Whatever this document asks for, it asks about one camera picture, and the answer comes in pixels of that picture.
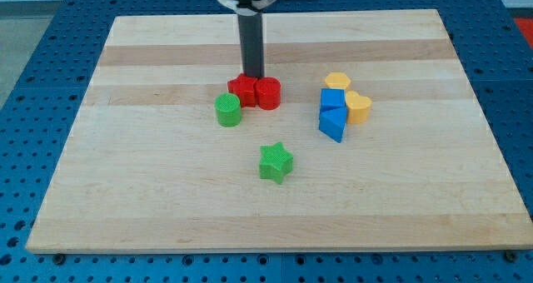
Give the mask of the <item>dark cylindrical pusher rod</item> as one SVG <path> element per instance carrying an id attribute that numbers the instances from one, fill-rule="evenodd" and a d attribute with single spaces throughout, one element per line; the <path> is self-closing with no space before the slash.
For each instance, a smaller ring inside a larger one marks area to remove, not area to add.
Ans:
<path id="1" fill-rule="evenodd" d="M 264 43 L 262 14 L 237 17 L 241 46 L 242 70 L 248 77 L 264 77 Z"/>

